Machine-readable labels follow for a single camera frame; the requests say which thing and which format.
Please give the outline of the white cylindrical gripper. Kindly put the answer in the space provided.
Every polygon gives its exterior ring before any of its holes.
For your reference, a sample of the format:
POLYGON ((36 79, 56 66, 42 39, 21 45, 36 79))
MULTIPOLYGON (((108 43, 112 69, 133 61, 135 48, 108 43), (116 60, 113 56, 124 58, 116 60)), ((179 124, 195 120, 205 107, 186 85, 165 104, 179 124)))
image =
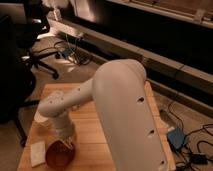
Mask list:
POLYGON ((51 119, 56 135, 59 139, 65 140, 68 148, 76 145, 76 138, 72 137, 75 133, 75 124, 67 114, 62 114, 51 119))

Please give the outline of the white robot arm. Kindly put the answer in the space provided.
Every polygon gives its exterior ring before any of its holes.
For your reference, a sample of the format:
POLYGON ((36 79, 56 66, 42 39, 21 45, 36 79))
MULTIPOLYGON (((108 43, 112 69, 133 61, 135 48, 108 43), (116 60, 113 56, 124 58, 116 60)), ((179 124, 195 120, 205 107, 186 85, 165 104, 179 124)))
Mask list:
POLYGON ((146 71, 136 60, 112 60, 93 78, 67 92, 54 92, 39 104, 64 139, 72 133, 66 110, 92 100, 116 171, 169 171, 169 164, 145 93, 146 71))

